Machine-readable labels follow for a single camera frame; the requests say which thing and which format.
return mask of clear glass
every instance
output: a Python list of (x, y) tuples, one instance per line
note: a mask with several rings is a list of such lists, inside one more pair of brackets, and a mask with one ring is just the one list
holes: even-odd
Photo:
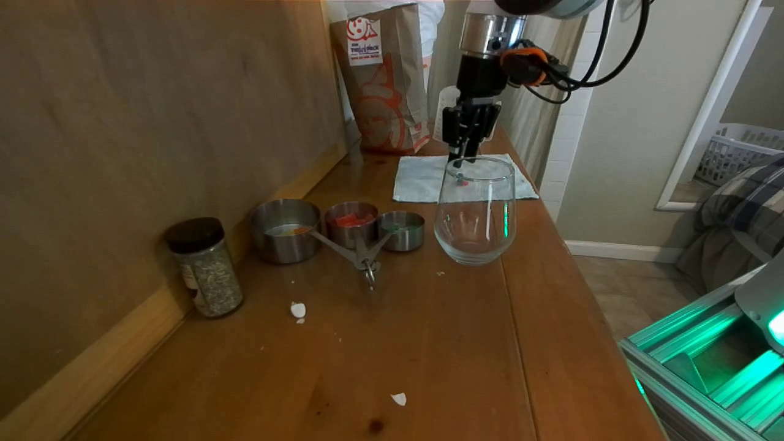
[(476, 157), (443, 169), (434, 235), (457, 264), (488, 264), (514, 242), (514, 166)]

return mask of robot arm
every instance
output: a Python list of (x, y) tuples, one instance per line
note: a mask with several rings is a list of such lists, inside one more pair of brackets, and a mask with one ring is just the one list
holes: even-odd
[(626, 63), (640, 47), (650, 0), (640, 0), (644, 8), (629, 55), (602, 81), (588, 79), (598, 63), (608, 28), (602, 28), (598, 55), (580, 81), (569, 79), (569, 68), (555, 55), (521, 37), (523, 15), (569, 19), (586, 15), (598, 3), (601, 0), (472, 0), (468, 5), (461, 31), (461, 71), (456, 82), (461, 97), (440, 109), (440, 139), (448, 145), (448, 158), (476, 157), (477, 145), (494, 128), (501, 107), (500, 92), (505, 85), (555, 85), (570, 92), (580, 85), (604, 82)]

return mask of metal canister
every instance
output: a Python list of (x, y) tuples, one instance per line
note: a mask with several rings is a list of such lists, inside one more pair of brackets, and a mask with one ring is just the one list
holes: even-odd
[(200, 316), (226, 316), (242, 304), (233, 261), (226, 249), (226, 232), (217, 218), (188, 218), (165, 235), (182, 267), (187, 286)]
[(319, 208), (307, 201), (267, 201), (255, 208), (252, 240), (267, 261), (302, 261), (320, 246), (310, 235), (320, 229), (319, 223)]

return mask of baseboard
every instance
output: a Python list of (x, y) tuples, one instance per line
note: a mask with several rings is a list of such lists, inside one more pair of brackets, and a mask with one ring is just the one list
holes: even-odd
[(646, 246), (624, 242), (586, 242), (566, 240), (570, 254), (609, 256), (609, 259), (641, 259), (641, 261), (674, 261), (683, 246)]
[[(334, 147), (281, 185), (274, 199), (304, 199), (342, 157), (345, 147)], [(229, 232), (229, 246), (238, 249), (238, 256), (244, 256), (250, 249), (244, 235), (242, 227)], [(78, 420), (184, 324), (188, 304), (182, 302), (176, 286), (165, 281), (94, 344), (51, 374), (0, 420), (0, 439), (65, 439)]]

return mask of wooden table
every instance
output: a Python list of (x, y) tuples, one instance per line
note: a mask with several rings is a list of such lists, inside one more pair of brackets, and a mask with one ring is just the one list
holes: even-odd
[(384, 253), (374, 291), (331, 249), (250, 256), (242, 309), (188, 318), (76, 439), (664, 439), (538, 201), (517, 202), (500, 261), (461, 267), (430, 235), (434, 206), (391, 201), (394, 171), (364, 155), (308, 196), (427, 216), (423, 246)]

